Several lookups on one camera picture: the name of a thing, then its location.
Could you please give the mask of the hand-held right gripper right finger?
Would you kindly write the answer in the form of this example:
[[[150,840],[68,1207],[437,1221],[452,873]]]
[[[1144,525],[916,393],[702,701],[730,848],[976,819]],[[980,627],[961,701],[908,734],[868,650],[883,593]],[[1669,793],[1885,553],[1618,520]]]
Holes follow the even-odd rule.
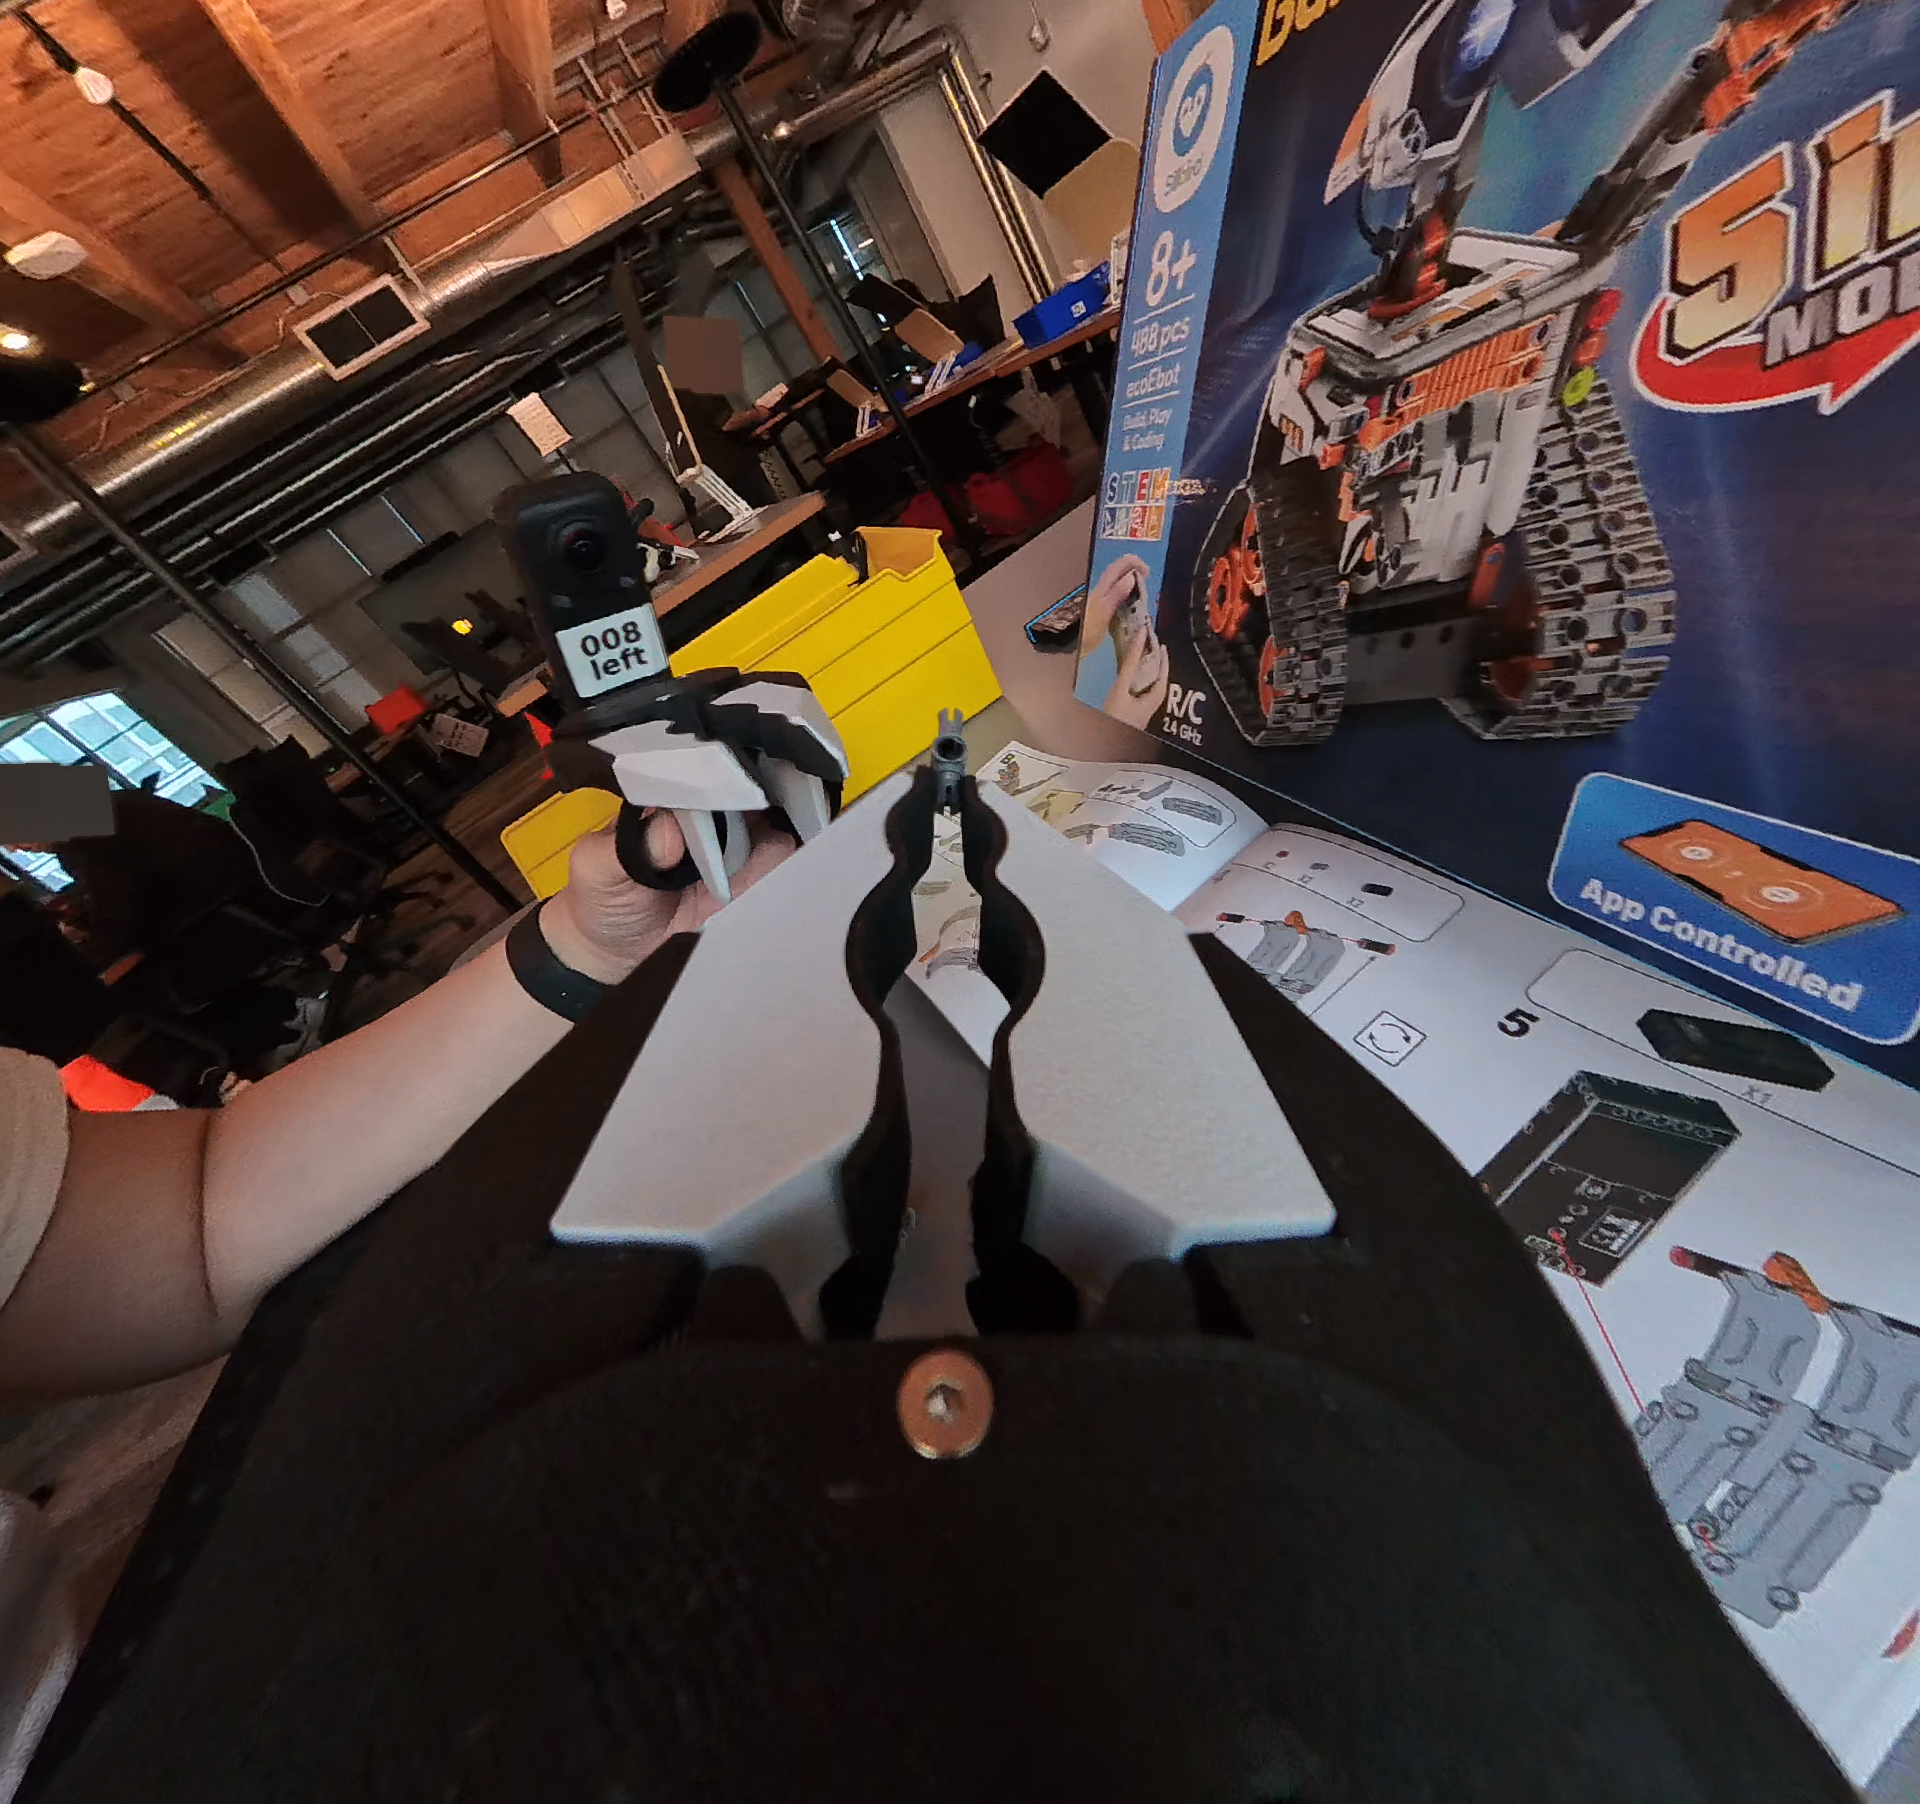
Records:
[[[961,783],[993,1030],[966,1300],[1071,1331],[1122,1270],[1323,1237],[1334,1207],[1190,937],[992,783]]]

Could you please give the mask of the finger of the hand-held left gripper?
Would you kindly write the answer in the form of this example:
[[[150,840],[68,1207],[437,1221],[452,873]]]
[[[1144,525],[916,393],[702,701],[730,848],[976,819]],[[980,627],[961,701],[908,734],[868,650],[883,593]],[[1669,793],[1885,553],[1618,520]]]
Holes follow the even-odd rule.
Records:
[[[850,757],[816,693],[795,673],[743,673],[718,690],[702,719],[778,811],[791,836],[820,836],[843,808]]]
[[[774,730],[763,711],[672,711],[600,734],[620,795],[667,811],[768,811],[776,799],[756,765]]]

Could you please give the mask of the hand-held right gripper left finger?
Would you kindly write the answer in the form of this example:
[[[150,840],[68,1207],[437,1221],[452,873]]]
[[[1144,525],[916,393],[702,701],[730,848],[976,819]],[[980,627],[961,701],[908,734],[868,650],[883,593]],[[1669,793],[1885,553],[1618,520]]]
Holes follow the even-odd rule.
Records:
[[[802,1329],[871,1337],[909,1124],[887,1000],[913,959],[937,773],[894,775],[697,937],[550,1232],[768,1271]]]

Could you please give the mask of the person's left forearm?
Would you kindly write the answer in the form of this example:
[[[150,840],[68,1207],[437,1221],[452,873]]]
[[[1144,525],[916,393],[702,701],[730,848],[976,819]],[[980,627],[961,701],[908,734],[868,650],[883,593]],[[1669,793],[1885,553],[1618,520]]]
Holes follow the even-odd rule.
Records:
[[[492,946],[377,1023],[204,1112],[82,1112],[47,1234],[3,1309],[5,1406],[224,1359],[259,1300],[553,1048]]]

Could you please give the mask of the person's left hand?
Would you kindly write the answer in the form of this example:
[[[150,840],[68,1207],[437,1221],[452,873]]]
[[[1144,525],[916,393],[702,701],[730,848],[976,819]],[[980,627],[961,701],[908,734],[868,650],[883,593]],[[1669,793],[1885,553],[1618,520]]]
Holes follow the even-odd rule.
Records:
[[[765,879],[798,853],[798,841],[763,812],[751,820],[752,849],[732,876],[732,896]],[[660,873],[685,861],[685,836],[672,811],[650,811],[642,824],[649,863]],[[557,956],[597,983],[622,983],[672,933],[697,932],[723,905],[694,876],[685,890],[633,882],[616,857],[616,825],[587,832],[569,853],[569,882],[541,918]]]

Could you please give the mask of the yellow storage bin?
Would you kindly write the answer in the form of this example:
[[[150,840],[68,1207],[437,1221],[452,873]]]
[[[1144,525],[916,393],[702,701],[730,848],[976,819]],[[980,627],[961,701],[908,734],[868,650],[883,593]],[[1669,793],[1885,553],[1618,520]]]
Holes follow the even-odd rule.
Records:
[[[845,803],[920,757],[942,713],[971,719],[1001,697],[937,533],[860,526],[866,575],[831,559],[802,568],[816,597],[747,671],[801,677],[848,756]]]
[[[566,887],[574,845],[614,825],[622,804],[622,795],[612,789],[565,789],[503,825],[500,848],[536,901]]]

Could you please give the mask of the black wristband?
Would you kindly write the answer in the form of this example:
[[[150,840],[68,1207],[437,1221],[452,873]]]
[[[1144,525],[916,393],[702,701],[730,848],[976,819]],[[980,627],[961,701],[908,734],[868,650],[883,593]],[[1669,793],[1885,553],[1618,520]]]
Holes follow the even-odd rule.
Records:
[[[565,963],[542,928],[546,908],[549,901],[527,908],[507,932],[507,964],[517,987],[541,1004],[542,1013],[578,1026],[609,994],[609,981]]]

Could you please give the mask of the open instruction booklet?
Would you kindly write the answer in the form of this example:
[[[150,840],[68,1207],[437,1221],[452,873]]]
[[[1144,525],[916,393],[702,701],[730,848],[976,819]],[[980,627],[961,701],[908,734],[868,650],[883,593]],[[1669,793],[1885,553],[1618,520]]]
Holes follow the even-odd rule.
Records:
[[[1375,1073],[1476,1178],[1698,1573],[1872,1799],[1915,1799],[1915,1093],[1205,778],[980,775]]]

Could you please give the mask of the red bag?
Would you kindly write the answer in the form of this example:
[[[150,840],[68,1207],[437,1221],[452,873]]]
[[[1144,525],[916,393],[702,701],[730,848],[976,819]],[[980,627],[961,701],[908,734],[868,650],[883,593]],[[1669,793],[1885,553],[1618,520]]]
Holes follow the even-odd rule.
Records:
[[[987,541],[1024,537],[1073,504],[1073,473],[1060,445],[1034,442],[992,473],[974,473],[951,500]]]

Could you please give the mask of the white vent grille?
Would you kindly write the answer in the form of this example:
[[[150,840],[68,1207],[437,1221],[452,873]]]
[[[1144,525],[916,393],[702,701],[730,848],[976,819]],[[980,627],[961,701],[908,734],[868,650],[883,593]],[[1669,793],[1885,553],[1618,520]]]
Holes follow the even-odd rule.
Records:
[[[403,280],[381,276],[347,294],[342,301],[301,321],[294,339],[310,351],[330,381],[364,373],[384,356],[431,331],[431,317]]]

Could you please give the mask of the wooden workbench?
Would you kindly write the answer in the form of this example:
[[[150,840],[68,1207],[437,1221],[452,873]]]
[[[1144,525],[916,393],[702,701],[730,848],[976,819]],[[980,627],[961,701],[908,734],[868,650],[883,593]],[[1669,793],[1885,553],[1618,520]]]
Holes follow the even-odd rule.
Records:
[[[1028,345],[1017,339],[1005,342],[993,351],[987,351],[984,356],[974,359],[967,366],[937,366],[928,374],[928,383],[920,397],[909,398],[906,403],[908,416],[920,416],[932,408],[940,408],[946,402],[958,402],[966,397],[974,397],[984,383],[989,381],[1007,381],[1017,378],[1024,373],[1039,369],[1041,364],[1051,364],[1056,359],[1067,359],[1073,351],[1089,351],[1097,342],[1106,342],[1121,327],[1121,310],[1105,306],[1093,317],[1073,324],[1067,332],[1041,344]],[[806,393],[802,398],[786,398],[778,406],[756,415],[756,411],[734,411],[723,425],[722,433],[736,435],[736,439],[756,439],[768,440],[776,439],[790,422],[798,422],[806,408],[819,403],[829,391],[816,387]]]

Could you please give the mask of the blue storage crate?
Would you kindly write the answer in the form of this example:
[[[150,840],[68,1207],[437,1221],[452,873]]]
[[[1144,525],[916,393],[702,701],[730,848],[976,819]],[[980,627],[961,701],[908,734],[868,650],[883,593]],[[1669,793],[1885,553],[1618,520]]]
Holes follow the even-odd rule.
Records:
[[[1092,322],[1109,310],[1113,267],[1093,265],[1076,280],[1062,283],[1031,310],[1014,317],[1014,332],[1024,345],[1039,348],[1064,339],[1071,331]]]

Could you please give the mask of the black square panel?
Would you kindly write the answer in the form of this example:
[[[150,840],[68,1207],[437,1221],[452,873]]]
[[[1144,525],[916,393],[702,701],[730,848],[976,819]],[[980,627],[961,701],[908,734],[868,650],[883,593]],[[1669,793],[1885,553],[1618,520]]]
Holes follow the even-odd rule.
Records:
[[[1051,70],[1041,68],[979,128],[976,138],[1013,178],[1045,200],[1109,144],[1113,134]]]

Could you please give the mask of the blue robot toy kit box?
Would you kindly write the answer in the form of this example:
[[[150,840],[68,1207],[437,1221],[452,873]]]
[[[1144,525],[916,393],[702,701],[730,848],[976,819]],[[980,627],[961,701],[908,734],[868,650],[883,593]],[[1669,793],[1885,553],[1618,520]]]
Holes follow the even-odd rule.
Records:
[[[1218,0],[1079,697],[1915,1084],[1918,0]]]

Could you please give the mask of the silver ventilation duct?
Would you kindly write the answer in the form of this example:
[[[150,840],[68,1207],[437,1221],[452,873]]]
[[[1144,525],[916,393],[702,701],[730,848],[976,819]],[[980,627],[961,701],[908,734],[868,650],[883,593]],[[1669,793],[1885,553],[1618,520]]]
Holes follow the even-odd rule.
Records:
[[[874,119],[946,70],[958,70],[967,96],[963,40],[951,27],[933,27],[810,108],[781,111],[772,96],[757,108],[743,99],[743,108],[756,134],[776,150],[802,146]],[[364,387],[377,374],[412,369],[431,345],[443,345],[456,331],[557,280],[565,267],[612,248],[616,235],[663,222],[689,192],[694,171],[732,158],[746,153],[723,119],[689,134],[669,132],[571,187],[546,192],[538,208],[500,216],[412,273],[373,279],[357,297],[326,305],[310,321],[330,327],[361,300],[389,297],[406,313],[395,339],[335,369],[306,342],[305,324],[290,324],[273,351],[217,378],[121,445],[79,460],[77,473],[124,520],[153,520],[182,494],[207,488],[249,454],[306,425],[311,411],[330,408],[348,393],[368,397]],[[77,555],[95,536],[98,526],[70,499],[5,500],[5,584]]]

